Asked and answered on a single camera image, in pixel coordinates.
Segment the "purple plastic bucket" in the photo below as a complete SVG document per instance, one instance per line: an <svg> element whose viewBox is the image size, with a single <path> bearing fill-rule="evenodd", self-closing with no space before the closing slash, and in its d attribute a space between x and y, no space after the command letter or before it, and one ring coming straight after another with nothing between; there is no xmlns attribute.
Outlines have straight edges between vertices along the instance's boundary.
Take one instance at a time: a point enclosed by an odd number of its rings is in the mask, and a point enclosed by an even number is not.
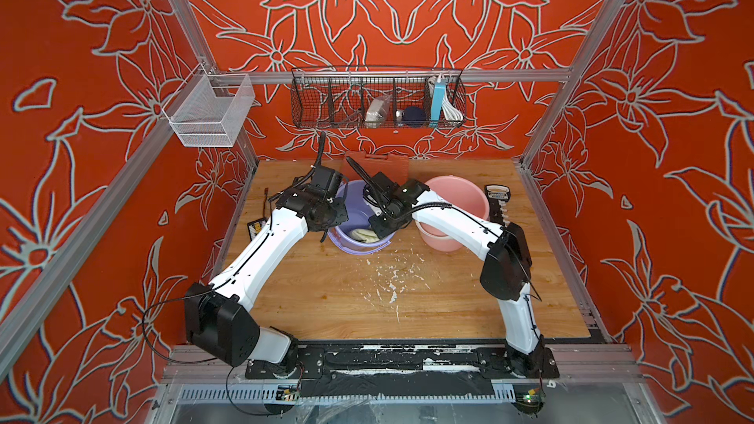
<svg viewBox="0 0 754 424"><path fill-rule="evenodd" d="M339 189L337 196L344 198L348 219L328 233L329 239L338 249L356 256L381 251L390 245L393 237L388 235L379 238L371 228L369 218L374 215L374 211L363 197L364 188L365 182L355 180Z"/></svg>

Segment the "yellow stained cloth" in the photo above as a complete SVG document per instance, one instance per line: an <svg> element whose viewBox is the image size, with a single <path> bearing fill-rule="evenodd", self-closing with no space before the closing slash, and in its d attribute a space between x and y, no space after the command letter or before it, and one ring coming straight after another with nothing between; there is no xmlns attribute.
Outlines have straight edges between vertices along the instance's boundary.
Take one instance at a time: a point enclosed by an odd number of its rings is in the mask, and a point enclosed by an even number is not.
<svg viewBox="0 0 754 424"><path fill-rule="evenodd" d="M349 236L359 243L380 243L379 235L371 229L357 228L350 231Z"/></svg>

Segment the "pink plastic bucket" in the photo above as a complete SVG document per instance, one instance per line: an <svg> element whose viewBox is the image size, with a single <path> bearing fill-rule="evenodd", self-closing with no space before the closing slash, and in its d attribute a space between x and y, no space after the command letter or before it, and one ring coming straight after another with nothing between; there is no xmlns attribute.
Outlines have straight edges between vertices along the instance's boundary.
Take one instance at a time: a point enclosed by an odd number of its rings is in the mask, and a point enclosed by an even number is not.
<svg viewBox="0 0 754 424"><path fill-rule="evenodd" d="M441 202L452 204L446 214L431 222L415 222L420 237L426 245L441 252L455 252L465 247L479 257L480 243L475 238L482 236L482 228L473 222L487 221L490 208L485 193L473 182L456 176L438 176L426 182L426 186L439 196Z"/></svg>

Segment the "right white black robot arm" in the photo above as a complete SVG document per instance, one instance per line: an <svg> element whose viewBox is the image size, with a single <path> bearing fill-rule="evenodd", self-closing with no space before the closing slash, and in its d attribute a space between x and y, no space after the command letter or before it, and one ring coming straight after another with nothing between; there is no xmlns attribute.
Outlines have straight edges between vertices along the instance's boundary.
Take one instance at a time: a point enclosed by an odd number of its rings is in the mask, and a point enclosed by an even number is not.
<svg viewBox="0 0 754 424"><path fill-rule="evenodd" d="M439 230L483 261L479 282L498 302L511 368L524 376L542 367L545 345L532 307L532 260L522 227L477 217L417 180L399 186L379 173L364 181L375 233L389 235L414 221Z"/></svg>

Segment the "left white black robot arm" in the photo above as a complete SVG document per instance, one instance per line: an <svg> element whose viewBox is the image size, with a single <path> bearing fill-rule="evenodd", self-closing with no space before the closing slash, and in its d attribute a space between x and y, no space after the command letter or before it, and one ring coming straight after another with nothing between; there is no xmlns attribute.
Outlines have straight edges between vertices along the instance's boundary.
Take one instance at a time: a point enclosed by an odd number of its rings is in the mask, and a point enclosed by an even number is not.
<svg viewBox="0 0 754 424"><path fill-rule="evenodd" d="M342 183L311 182L280 194L256 237L207 286L195 283L184 296L187 341L231 367L245 361L280 364L293 339L260 327L251 310L288 252L308 233L325 233L348 219Z"/></svg>

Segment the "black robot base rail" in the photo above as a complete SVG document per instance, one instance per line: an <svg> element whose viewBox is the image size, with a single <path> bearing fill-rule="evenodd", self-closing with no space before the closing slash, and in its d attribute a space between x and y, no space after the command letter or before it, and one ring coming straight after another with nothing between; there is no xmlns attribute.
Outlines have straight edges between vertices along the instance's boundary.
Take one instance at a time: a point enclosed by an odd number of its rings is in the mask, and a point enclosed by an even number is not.
<svg viewBox="0 0 754 424"><path fill-rule="evenodd" d="M289 380L305 398L496 395L493 383L543 387L560 377L553 351L514 351L505 341L302 341L288 366L249 361L249 380Z"/></svg>

